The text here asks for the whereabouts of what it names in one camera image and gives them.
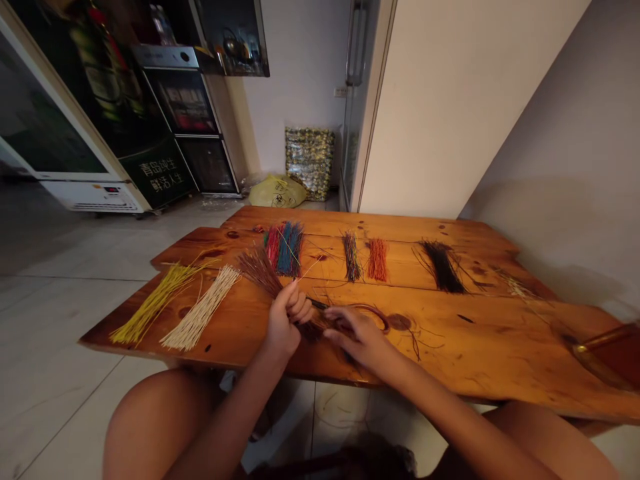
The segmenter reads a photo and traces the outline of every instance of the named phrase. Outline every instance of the vent grille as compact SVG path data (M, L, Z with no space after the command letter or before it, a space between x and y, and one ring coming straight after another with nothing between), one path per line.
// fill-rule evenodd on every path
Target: vent grille
M136 211L134 205L128 203L126 205L110 205L108 203L74 203L74 210L109 210L109 211Z

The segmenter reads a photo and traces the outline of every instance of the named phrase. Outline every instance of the wire bundle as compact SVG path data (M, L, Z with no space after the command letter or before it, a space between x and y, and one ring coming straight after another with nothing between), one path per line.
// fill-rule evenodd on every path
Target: wire bundle
M350 282L355 282L362 276L362 266L358 260L356 240L355 233L352 231L347 231L342 236L342 244L345 247L345 260L347 261L347 279Z
M282 290L282 283L269 262L264 248L242 252L238 257L238 266L244 277L267 292L272 299L276 298ZM312 300L312 303L316 308L327 307L318 301ZM310 321L298 326L302 336L312 342L319 340L322 332L330 327L332 325L319 312L316 312Z
M280 256L280 238L282 238L282 228L280 225L276 227L271 226L269 230L265 232L265 251L267 257L271 262L274 269L278 268L278 257Z
M382 239L372 239L369 241L369 278L386 282L389 279L389 271L387 270L387 251L389 246Z
M240 271L230 265L225 265L218 272L218 276L209 290L199 298L178 326L160 340L160 343L164 347L182 351L194 348L212 315L227 296L231 287L238 281L238 278L240 278Z
M300 223L286 222L282 230L278 230L281 236L280 253L276 272L288 277L300 276L300 250L304 238Z
M451 265L449 258L451 248L438 241L422 240L419 243L431 260L431 265L424 259L421 263L433 275L438 290L449 293L467 293L467 289Z
M128 322L109 335L113 343L140 343L147 330L172 299L172 294L193 280L193 276L217 260L198 267L172 265L154 291L140 305Z

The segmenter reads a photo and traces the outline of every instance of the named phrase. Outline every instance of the yellow wire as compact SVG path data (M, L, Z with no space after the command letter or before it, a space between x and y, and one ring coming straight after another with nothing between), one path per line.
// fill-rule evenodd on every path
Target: yellow wire
M162 281L142 302L140 308L133 314L128 322L120 328L114 330L109 335L113 343L136 343L140 344L142 338L147 334L153 322L160 316L160 313L176 295L171 296L180 287L186 286L193 280L193 276L198 272L210 267L217 259L210 260L198 267L189 265L172 265Z

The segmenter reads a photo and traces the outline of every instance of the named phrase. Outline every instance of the hand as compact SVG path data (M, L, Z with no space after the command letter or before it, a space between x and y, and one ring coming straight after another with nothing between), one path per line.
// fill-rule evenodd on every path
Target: hand
M391 383L392 378L399 374L399 368L402 368L406 358L387 340L373 320L348 307L330 307L324 310L324 315L328 320L346 323L353 330L357 341L332 329L325 330L323 335L380 380Z
M292 356L300 343L300 332L295 325L308 322L312 315L311 300L298 287L298 280L292 281L271 304L266 344Z

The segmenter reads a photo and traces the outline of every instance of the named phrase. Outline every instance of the wall outlet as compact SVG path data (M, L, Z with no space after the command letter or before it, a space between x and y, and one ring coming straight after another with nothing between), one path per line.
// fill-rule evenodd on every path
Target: wall outlet
M347 98L347 88L346 87L336 87L333 89L333 96L335 98Z

